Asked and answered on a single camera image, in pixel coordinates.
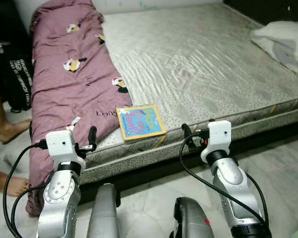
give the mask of colorful book cover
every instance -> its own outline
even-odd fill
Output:
[[[156,105],[117,108],[117,115],[124,140],[166,133]]]

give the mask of backpack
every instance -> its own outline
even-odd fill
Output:
[[[33,73],[30,49],[0,42],[0,93],[12,112],[31,108]]]

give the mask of bed frame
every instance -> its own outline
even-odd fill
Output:
[[[233,141],[230,145],[230,154],[233,155],[232,157],[234,158],[234,156],[245,151],[265,146],[279,140],[292,138],[293,136],[298,136],[298,122]],[[202,162],[200,154],[200,150],[187,153],[183,160],[186,166],[189,168],[201,166],[202,170],[208,169],[208,165]],[[97,182],[83,184],[80,186],[80,204],[93,201],[96,196],[97,188],[105,183],[112,183],[118,191],[123,191],[181,171],[183,171],[183,168],[180,165],[179,157],[175,157]]]

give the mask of black cable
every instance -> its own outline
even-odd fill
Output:
[[[16,238],[22,238],[22,236],[14,230],[14,228],[12,227],[11,225],[11,221],[9,219],[9,214],[8,214],[8,209],[7,209],[7,206],[6,206],[6,195],[7,195],[7,190],[8,190],[8,185],[9,185],[9,182],[10,182],[10,179],[12,177],[12,174],[16,168],[16,166],[18,165],[20,159],[22,158],[22,156],[24,155],[24,153],[31,149],[31,148],[34,148],[34,147],[39,147],[38,144],[34,144],[34,145],[30,145],[28,147],[26,147],[21,153],[20,155],[18,156],[18,158],[16,159],[14,165],[12,166],[11,168],[11,171],[10,173],[8,174],[7,178],[6,178],[6,181],[5,181],[5,185],[4,185],[4,189],[3,189],[3,196],[2,196],[2,204],[3,204],[3,215],[4,215],[4,219],[5,219],[5,222],[6,222],[6,225],[8,226],[10,232],[13,234],[14,237]]]
[[[263,204],[265,222],[266,222],[267,226],[269,226],[268,211],[267,211],[267,205],[266,205],[266,201],[264,198],[264,194],[263,194],[262,190],[260,189],[259,185],[257,184],[257,182],[255,181],[255,179],[253,179],[253,177],[251,175],[249,175],[248,173],[246,173],[246,176],[249,178],[249,180],[252,181],[252,183],[255,185],[255,187],[259,193],[260,199],[262,200],[262,204]]]
[[[188,137],[185,138],[185,140],[183,141],[181,148],[180,148],[180,152],[179,152],[179,157],[180,157],[180,163],[182,165],[182,167],[184,168],[184,170],[186,172],[188,172],[191,176],[193,176],[194,178],[196,178],[198,181],[204,183],[206,186],[210,187],[211,189],[215,190],[216,192],[218,192],[219,194],[225,196],[226,198],[230,199],[231,201],[237,203],[238,205],[240,205],[241,207],[243,207],[244,209],[246,209],[248,212],[250,212],[252,215],[254,215],[259,221],[260,223],[264,226],[264,228],[267,231],[267,234],[269,235],[269,237],[272,237],[272,234],[269,230],[269,226],[268,224],[263,220],[263,218],[261,218],[261,216],[259,216],[253,209],[251,209],[250,207],[248,207],[247,205],[245,205],[244,203],[240,202],[239,200],[237,200],[236,198],[232,197],[231,195],[229,195],[228,193],[222,191],[221,189],[215,187],[213,184],[210,184],[209,182],[207,182],[206,180],[204,180],[203,178],[197,176],[195,173],[193,173],[191,170],[189,170],[183,163],[182,160],[182,152],[183,152],[183,148],[186,144],[186,142],[192,138],[193,136],[198,136],[197,133],[193,133],[191,135],[189,135]]]
[[[40,186],[36,186],[36,187],[32,187],[29,188],[28,190],[25,190],[24,192],[22,192],[17,199],[14,201],[13,207],[12,207],[12,212],[11,212],[11,225],[13,227],[13,229],[18,233],[17,228],[15,226],[15,211],[16,211],[16,207],[18,205],[19,200],[21,199],[21,197],[23,197],[25,194],[27,194],[28,192],[31,192],[33,190],[36,189],[41,189],[41,188],[45,188],[47,186],[47,184],[44,185],[40,185]]]

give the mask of red dot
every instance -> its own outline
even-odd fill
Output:
[[[208,224],[209,226],[211,225],[209,220],[204,220],[204,222],[205,222],[206,224]]]

